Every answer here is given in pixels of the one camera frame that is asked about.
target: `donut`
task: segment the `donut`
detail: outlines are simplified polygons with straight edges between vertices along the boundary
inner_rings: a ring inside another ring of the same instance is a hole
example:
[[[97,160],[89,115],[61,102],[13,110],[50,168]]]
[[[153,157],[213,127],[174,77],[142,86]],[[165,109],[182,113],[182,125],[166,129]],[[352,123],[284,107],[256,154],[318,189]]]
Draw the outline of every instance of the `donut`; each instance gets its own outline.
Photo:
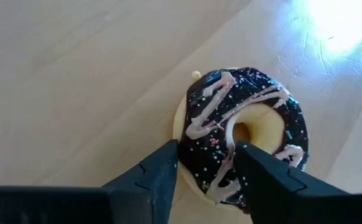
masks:
[[[201,76],[189,87],[176,112],[179,167],[191,188],[207,202],[249,213],[233,169],[234,127],[249,131],[251,144],[304,169],[308,135],[302,110],[290,92],[255,68],[224,68]]]

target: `chocolate glazed donut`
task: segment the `chocolate glazed donut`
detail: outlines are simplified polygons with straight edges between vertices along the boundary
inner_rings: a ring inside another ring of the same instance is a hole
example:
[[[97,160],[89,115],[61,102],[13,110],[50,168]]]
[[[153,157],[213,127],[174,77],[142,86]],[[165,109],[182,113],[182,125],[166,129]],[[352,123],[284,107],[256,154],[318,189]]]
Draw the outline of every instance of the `chocolate glazed donut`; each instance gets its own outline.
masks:
[[[277,81],[254,68],[214,70],[196,81],[186,95],[186,115],[179,160],[199,189],[215,203],[237,206],[248,213],[233,169],[233,125],[249,105],[264,104],[283,119],[283,134],[272,155],[299,169],[308,158],[308,137],[298,102]]]

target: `wooden table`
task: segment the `wooden table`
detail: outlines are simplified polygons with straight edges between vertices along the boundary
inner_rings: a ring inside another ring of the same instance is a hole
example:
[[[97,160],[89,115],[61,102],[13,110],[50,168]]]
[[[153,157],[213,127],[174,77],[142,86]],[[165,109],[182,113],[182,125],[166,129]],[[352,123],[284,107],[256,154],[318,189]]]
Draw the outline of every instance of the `wooden table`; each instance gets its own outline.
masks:
[[[243,66],[300,101],[307,172],[342,176],[342,149],[362,163],[362,2],[338,2],[0,0],[0,184],[100,186],[171,138],[192,71]],[[179,178],[170,223],[248,219]]]

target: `chocolate glaze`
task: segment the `chocolate glaze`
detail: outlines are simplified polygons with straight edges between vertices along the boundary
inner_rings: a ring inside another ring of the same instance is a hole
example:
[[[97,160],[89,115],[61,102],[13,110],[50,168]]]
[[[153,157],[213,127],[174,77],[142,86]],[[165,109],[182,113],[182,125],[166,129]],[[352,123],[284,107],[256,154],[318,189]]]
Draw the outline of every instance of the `chocolate glaze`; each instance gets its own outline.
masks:
[[[183,136],[180,142],[179,159],[181,163],[192,173],[198,187],[204,193],[206,193],[209,187],[208,184],[210,184],[215,178],[215,174],[221,166],[221,161],[228,153],[225,133],[220,129],[215,129],[202,138],[192,140],[185,134],[185,129],[189,124],[191,124],[191,118],[200,115],[202,110],[207,106],[207,104],[209,104],[212,97],[218,91],[218,89],[216,89],[213,94],[208,97],[202,96],[203,90],[206,87],[209,87],[221,78],[221,72],[230,72],[236,80],[236,84],[233,85],[227,96],[220,103],[218,109],[214,110],[214,112],[209,115],[208,119],[202,126],[213,120],[220,122],[221,115],[234,108],[237,104],[240,104],[250,96],[265,88],[272,85],[279,85],[277,81],[269,78],[266,74],[260,72],[259,70],[246,67],[214,70],[202,76],[201,79],[195,82],[188,89],[187,113],[185,117]],[[273,107],[277,101],[278,98],[271,98],[260,103]],[[305,127],[305,121],[300,106],[298,102],[290,96],[290,98],[282,106],[274,110],[282,116],[285,122],[282,144],[279,149],[274,152],[274,154],[282,151],[287,144],[300,146],[305,153],[297,168],[303,169],[308,158],[308,137],[307,128]],[[220,125],[225,128],[227,122],[228,119]],[[210,139],[212,138],[217,139],[218,143],[211,144],[212,142]],[[227,186],[231,181],[234,181],[235,178],[235,171],[234,169],[231,169],[226,173],[219,186]],[[248,213],[249,210],[248,198],[240,191],[228,197],[222,203],[235,205],[246,213]]]

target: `sprinkle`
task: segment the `sprinkle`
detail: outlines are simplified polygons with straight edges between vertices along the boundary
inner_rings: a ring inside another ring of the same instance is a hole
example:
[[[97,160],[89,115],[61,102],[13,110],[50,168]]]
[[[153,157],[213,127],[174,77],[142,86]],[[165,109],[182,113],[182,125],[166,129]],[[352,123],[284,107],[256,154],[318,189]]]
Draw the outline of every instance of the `sprinkle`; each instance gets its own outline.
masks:
[[[293,139],[293,136],[292,136],[292,134],[290,133],[289,130],[286,130],[286,135],[287,135],[287,137],[288,137],[289,139]]]

